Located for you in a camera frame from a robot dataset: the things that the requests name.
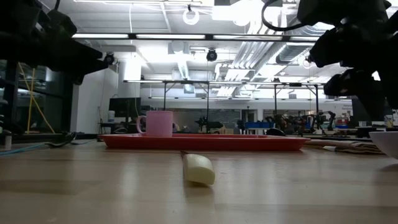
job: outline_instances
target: wooden table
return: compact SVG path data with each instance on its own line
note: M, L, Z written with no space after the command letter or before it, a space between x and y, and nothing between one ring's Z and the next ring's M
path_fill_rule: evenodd
M397 223L398 161L302 152L203 152L212 187L177 151L103 143L0 157L0 223Z

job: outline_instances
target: white bowl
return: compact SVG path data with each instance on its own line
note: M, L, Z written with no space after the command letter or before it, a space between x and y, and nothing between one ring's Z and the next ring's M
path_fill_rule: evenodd
M398 131L369 133L373 143L386 155L398 159Z

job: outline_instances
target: pink mug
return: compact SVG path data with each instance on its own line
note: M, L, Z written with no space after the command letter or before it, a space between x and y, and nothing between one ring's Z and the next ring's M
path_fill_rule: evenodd
M147 132L141 131L141 118L146 118ZM150 137L173 136L173 112L171 111L147 111L147 116L139 116L137 118L137 131Z

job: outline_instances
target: cloth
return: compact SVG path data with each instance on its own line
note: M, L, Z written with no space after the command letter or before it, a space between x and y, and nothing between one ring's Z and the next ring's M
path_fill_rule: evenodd
M304 146L313 149L326 149L333 152L347 152L355 154L384 154L372 142L311 140L306 142Z

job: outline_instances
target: red tray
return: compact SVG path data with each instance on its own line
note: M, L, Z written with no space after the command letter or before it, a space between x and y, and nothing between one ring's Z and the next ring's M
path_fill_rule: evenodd
M106 134L100 136L110 149L296 151L309 139L261 135L173 134L171 138L145 134Z

